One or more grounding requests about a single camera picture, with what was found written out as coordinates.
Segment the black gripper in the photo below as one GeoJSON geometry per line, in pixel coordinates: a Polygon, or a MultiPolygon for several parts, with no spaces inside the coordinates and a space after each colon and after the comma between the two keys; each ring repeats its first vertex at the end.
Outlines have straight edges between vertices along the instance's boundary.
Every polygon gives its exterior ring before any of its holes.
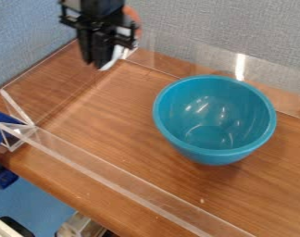
{"type": "Polygon", "coordinates": [[[100,69],[112,58],[108,33],[117,22],[124,0],[59,0],[59,22],[76,30],[83,61],[100,69]]]}

